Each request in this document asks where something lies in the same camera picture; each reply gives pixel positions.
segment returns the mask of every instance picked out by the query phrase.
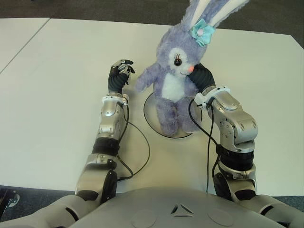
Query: white bracket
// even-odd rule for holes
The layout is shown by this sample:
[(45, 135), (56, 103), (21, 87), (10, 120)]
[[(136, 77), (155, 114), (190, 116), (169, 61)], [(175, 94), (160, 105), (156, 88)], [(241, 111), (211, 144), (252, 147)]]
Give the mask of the white bracket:
[(123, 105), (128, 105), (129, 103), (129, 96), (127, 94), (124, 94), (123, 97), (119, 96), (104, 96), (102, 101), (105, 103), (105, 101), (116, 101), (118, 103), (121, 103)]
[(211, 98), (213, 98), (216, 94), (219, 92), (226, 91), (230, 93), (230, 89), (226, 86), (218, 86), (211, 91), (209, 91), (206, 95), (203, 95), (201, 93), (198, 93), (194, 97), (194, 101), (200, 108), (205, 108)]

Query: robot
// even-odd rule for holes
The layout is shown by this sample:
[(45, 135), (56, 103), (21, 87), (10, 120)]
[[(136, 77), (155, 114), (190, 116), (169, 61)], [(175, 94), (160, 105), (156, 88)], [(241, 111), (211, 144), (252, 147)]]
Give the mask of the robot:
[(220, 130), (217, 144), (211, 134), (201, 129), (216, 144), (218, 157), (212, 177), (217, 195), (152, 187), (115, 196), (116, 157), (126, 128), (124, 106), (129, 100), (122, 89), (130, 74), (135, 73), (132, 63), (123, 59), (111, 66), (102, 120), (75, 195), (65, 196), (32, 215), (2, 222), (0, 228), (304, 227), (304, 213), (270, 196), (256, 194), (253, 158), (257, 124), (229, 88), (202, 83), (204, 74), (212, 75), (204, 67), (198, 67), (191, 79), (201, 92), (194, 102), (207, 108), (212, 123)]

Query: triangle logo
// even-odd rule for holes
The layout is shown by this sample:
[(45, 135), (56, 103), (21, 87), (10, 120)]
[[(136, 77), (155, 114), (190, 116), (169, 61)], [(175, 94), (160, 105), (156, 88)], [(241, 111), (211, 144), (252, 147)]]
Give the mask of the triangle logo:
[(183, 204), (175, 205), (172, 212), (173, 217), (193, 217), (194, 212)]

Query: circular stand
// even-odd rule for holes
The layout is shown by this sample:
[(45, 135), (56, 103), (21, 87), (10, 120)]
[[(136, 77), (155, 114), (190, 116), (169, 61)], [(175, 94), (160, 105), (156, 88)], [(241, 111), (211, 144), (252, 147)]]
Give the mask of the circular stand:
[[(172, 138), (172, 139), (181, 139), (188, 137), (189, 135), (192, 135), (191, 133), (186, 133), (184, 132), (181, 128), (178, 129), (175, 135), (165, 135), (162, 132), (161, 129), (161, 124), (158, 121), (157, 113), (156, 113), (156, 100), (154, 93), (151, 93), (148, 98), (146, 99), (144, 106), (143, 106), (143, 114), (144, 118), (146, 119), (148, 125), (156, 131), (158, 134), (167, 137), (167, 138)], [(197, 113), (198, 116), (202, 116), (201, 109), (197, 107), (194, 103), (192, 103), (192, 106), (194, 106), (195, 112)]]

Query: white belly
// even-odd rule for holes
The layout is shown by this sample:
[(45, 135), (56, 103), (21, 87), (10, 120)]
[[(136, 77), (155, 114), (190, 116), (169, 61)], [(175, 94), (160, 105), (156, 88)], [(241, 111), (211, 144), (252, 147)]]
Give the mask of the white belly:
[(183, 98), (185, 96), (185, 76), (173, 76), (167, 73), (163, 82), (161, 96), (173, 102)]

